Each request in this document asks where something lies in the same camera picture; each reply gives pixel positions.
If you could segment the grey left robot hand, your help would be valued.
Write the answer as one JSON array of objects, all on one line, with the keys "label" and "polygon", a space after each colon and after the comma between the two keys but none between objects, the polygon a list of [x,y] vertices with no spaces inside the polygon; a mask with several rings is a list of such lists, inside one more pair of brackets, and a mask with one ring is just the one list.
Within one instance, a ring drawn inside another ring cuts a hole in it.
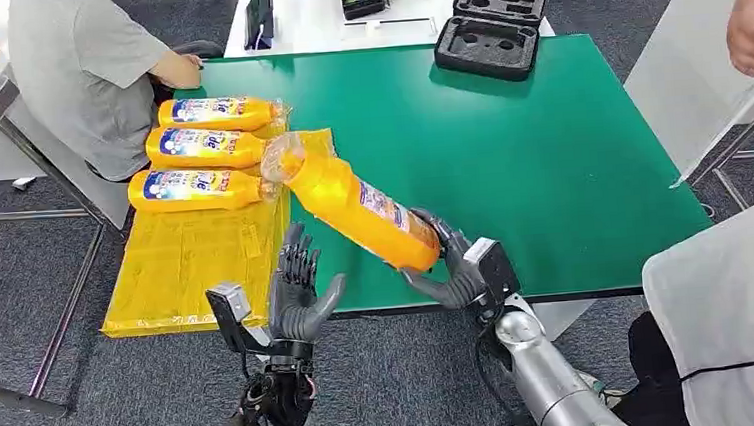
[{"label": "grey left robot hand", "polygon": [[337,273],[322,295],[316,292],[321,251],[312,246],[313,238],[304,229],[301,222],[287,229],[271,277],[268,325],[275,340],[314,342],[347,285],[346,274]]}]

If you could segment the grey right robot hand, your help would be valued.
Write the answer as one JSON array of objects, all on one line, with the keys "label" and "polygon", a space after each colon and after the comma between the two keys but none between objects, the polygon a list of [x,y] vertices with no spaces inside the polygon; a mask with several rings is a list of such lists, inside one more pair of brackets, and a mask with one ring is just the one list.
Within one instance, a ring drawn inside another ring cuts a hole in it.
[{"label": "grey right robot hand", "polygon": [[468,306],[487,289],[477,268],[464,260],[472,242],[461,230],[451,228],[429,210],[413,207],[412,212],[437,233],[440,256],[445,261],[449,278],[443,283],[437,282],[426,278],[422,271],[409,267],[400,268],[399,274],[411,288],[431,297],[443,307],[459,309]]}]

